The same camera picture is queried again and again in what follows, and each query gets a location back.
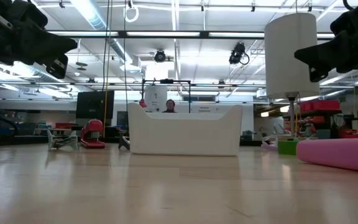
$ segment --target pink foam roll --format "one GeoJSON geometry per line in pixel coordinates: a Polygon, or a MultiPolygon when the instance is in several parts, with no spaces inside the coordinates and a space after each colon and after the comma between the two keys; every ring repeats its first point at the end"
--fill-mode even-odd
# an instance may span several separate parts
{"type": "Polygon", "coordinates": [[[358,170],[358,139],[300,141],[296,155],[303,162],[358,170]]]}

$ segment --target person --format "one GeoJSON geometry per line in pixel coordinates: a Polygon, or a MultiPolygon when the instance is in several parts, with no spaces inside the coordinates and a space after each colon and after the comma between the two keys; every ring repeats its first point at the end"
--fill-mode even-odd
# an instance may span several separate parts
{"type": "Polygon", "coordinates": [[[176,113],[175,112],[175,102],[173,100],[167,100],[166,104],[167,109],[163,113],[176,113]]]}

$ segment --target wooden floor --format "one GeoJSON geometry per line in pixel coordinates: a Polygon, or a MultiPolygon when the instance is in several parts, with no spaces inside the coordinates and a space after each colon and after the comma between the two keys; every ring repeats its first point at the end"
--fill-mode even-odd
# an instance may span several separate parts
{"type": "Polygon", "coordinates": [[[358,172],[239,157],[0,147],[0,223],[358,224],[358,172]]]}

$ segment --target green box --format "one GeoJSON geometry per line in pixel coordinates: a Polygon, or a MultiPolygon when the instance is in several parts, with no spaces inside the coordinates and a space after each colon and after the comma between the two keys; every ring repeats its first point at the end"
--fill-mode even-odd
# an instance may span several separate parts
{"type": "Polygon", "coordinates": [[[299,141],[279,141],[278,153],[284,155],[296,156],[296,145],[299,141]]]}

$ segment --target red container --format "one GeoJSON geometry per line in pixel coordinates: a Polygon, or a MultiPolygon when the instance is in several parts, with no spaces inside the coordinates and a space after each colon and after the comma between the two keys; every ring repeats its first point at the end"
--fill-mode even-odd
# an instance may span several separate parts
{"type": "Polygon", "coordinates": [[[301,113],[315,110],[341,110],[338,100],[319,100],[301,103],[301,113]]]}
{"type": "Polygon", "coordinates": [[[301,103],[301,112],[308,112],[308,111],[313,111],[313,102],[305,102],[305,103],[301,103]]]}
{"type": "Polygon", "coordinates": [[[313,102],[314,110],[341,110],[338,100],[319,100],[313,102]]]}

